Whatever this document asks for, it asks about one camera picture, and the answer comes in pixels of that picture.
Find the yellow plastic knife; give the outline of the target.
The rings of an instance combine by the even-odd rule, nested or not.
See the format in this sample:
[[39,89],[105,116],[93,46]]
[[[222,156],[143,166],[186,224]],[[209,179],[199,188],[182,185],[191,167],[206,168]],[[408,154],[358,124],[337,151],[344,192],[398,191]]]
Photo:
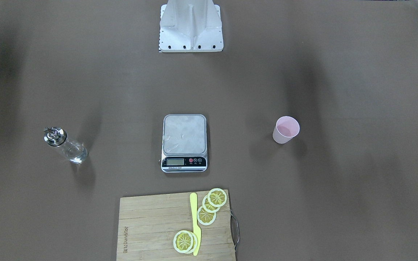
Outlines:
[[197,245],[195,250],[193,251],[193,256],[197,256],[201,240],[202,240],[202,230],[198,224],[198,195],[196,192],[192,192],[189,196],[190,198],[190,207],[191,207],[191,216],[192,216],[192,224],[193,224],[193,233],[196,235],[197,238]]

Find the pink plastic cup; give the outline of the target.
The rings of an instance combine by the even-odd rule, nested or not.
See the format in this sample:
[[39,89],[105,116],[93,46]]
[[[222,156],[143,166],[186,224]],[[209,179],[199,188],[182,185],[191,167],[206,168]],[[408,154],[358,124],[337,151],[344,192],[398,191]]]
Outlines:
[[298,121],[293,117],[283,116],[278,118],[274,126],[272,138],[278,144],[285,144],[296,137],[299,132],[300,124]]

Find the glass sauce dispenser bottle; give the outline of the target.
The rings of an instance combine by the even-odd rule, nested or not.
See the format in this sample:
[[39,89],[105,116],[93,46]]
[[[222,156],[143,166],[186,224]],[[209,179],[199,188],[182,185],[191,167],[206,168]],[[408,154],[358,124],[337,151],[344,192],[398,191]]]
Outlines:
[[83,163],[88,156],[88,151],[83,144],[74,138],[71,138],[69,134],[60,127],[45,127],[44,141],[55,149],[56,152],[63,155],[64,158],[74,164]]

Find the lemon slice behind front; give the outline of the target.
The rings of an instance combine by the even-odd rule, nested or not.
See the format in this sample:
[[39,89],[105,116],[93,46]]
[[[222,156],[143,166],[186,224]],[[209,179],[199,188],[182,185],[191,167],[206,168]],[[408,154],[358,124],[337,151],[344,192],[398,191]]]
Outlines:
[[186,254],[192,254],[192,253],[194,253],[194,251],[198,247],[198,238],[197,238],[197,236],[193,232],[191,232],[191,235],[193,237],[193,244],[192,244],[191,248],[186,252]]

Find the white metal mount base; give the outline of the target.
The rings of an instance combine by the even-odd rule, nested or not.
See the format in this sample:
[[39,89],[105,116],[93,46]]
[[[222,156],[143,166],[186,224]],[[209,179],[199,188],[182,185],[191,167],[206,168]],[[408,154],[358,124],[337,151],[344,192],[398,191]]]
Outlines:
[[158,50],[207,53],[224,49],[222,17],[212,0],[169,0],[160,7]]

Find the digital kitchen scale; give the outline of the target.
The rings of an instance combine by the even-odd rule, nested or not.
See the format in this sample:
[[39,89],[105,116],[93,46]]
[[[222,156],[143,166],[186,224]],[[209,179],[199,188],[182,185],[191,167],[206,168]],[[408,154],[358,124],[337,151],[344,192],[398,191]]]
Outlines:
[[196,173],[208,168],[207,119],[202,114],[168,114],[163,121],[161,170]]

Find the bamboo cutting board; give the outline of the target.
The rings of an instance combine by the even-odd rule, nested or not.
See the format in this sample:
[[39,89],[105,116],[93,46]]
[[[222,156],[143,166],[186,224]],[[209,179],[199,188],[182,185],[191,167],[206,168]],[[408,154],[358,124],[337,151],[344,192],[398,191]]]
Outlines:
[[227,199],[214,223],[202,230],[202,243],[195,256],[173,247],[181,230],[193,231],[190,193],[122,197],[118,209],[118,261],[235,261],[237,235]]

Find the lemon slice front single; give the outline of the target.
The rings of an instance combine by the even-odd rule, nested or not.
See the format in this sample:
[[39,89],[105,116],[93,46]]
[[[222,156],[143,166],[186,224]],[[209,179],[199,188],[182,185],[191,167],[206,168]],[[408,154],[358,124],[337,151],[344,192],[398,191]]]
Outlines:
[[193,237],[191,231],[180,230],[173,238],[173,248],[181,254],[185,254],[193,244]]

